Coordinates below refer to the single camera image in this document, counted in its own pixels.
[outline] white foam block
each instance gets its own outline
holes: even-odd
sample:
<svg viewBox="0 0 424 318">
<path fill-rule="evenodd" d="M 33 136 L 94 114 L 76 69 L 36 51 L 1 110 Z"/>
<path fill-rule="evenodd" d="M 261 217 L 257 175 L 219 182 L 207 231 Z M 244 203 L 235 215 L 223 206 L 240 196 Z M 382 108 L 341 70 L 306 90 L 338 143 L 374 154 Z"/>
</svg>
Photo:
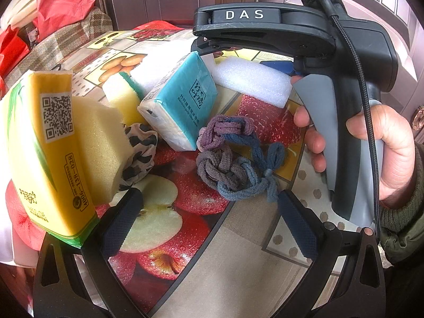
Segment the white foam block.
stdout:
<svg viewBox="0 0 424 318">
<path fill-rule="evenodd" d="M 211 72 L 215 84 L 283 108 L 292 86 L 290 77 L 260 63 L 230 56 Z"/>
</svg>

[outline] knit cuff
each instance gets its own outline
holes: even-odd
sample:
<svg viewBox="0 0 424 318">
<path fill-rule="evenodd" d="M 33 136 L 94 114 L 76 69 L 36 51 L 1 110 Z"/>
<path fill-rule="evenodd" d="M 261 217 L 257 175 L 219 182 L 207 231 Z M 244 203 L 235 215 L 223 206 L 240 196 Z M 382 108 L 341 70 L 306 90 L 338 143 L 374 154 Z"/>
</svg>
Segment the knit cuff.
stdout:
<svg viewBox="0 0 424 318">
<path fill-rule="evenodd" d="M 382 207 L 380 214 L 381 227 L 399 233 L 409 225 L 420 211 L 424 199 L 424 169 L 420 150 L 415 146 L 416 184 L 408 203 L 400 209 Z"/>
</svg>

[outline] blue object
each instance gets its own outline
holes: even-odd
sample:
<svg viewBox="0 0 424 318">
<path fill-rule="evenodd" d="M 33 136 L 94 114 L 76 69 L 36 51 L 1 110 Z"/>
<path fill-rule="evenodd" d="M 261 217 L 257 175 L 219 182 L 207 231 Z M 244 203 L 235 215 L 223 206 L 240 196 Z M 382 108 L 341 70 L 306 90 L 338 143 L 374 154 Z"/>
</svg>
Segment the blue object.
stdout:
<svg viewBox="0 0 424 318">
<path fill-rule="evenodd" d="M 239 191 L 231 191 L 222 181 L 219 181 L 218 192 L 221 194 L 222 197 L 229 201 L 238 201 L 256 196 L 257 194 L 266 190 L 267 201 L 277 201 L 277 183 L 275 181 L 275 178 L 272 176 L 271 170 L 269 170 L 269 172 L 265 175 L 264 178 L 259 178 L 255 170 L 251 166 L 249 159 L 239 156 L 236 162 L 246 170 L 250 186 Z"/>
<path fill-rule="evenodd" d="M 302 255 L 315 261 L 318 256 L 318 238 L 285 191 L 279 193 L 277 205 Z"/>
<path fill-rule="evenodd" d="M 228 122 L 245 124 L 245 120 L 240 117 L 232 117 L 228 119 Z M 265 155 L 260 147 L 260 141 L 255 132 L 251 135 L 222 134 L 222 137 L 228 142 L 251 147 L 253 161 L 262 171 L 267 169 L 274 171 L 283 164 L 285 149 L 281 142 L 274 142 L 269 146 L 267 158 L 265 159 Z"/>
<path fill-rule="evenodd" d="M 260 64 L 263 64 L 267 67 L 274 68 L 284 74 L 294 76 L 294 75 L 302 75 L 299 72 L 296 72 L 293 67 L 292 61 L 262 61 Z"/>
<path fill-rule="evenodd" d="M 102 216 L 96 231 L 102 241 L 101 252 L 106 259 L 118 253 L 143 207 L 141 191 L 131 188 L 116 206 L 110 207 Z"/>
</svg>

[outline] yellow sponge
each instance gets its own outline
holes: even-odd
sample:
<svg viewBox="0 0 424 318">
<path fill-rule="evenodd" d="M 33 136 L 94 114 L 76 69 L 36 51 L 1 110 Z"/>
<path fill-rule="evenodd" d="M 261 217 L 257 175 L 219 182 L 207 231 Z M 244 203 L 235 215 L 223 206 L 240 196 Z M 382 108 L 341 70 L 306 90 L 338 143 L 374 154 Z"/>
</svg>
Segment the yellow sponge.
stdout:
<svg viewBox="0 0 424 318">
<path fill-rule="evenodd" d="M 72 110 L 82 166 L 95 206 L 109 203 L 119 189 L 133 149 L 121 113 L 87 97 L 73 96 Z"/>
<path fill-rule="evenodd" d="M 144 117 L 138 112 L 137 107 L 143 99 L 143 93 L 139 85 L 133 81 L 127 73 L 113 74 L 102 86 L 109 106 L 121 111 L 122 123 L 131 125 L 134 123 L 147 124 Z"/>
</svg>

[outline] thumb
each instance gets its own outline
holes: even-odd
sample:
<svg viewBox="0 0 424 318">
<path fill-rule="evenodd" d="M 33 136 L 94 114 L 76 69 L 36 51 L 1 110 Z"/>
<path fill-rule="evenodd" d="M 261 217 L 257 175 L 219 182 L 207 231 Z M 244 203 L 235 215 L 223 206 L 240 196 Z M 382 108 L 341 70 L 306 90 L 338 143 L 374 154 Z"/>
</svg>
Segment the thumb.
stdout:
<svg viewBox="0 0 424 318">
<path fill-rule="evenodd" d="M 408 156 L 414 151 L 414 139 L 408 121 L 387 105 L 371 107 L 374 138 L 400 155 Z M 353 116 L 346 122 L 348 131 L 358 139 L 368 140 L 364 113 Z"/>
</svg>

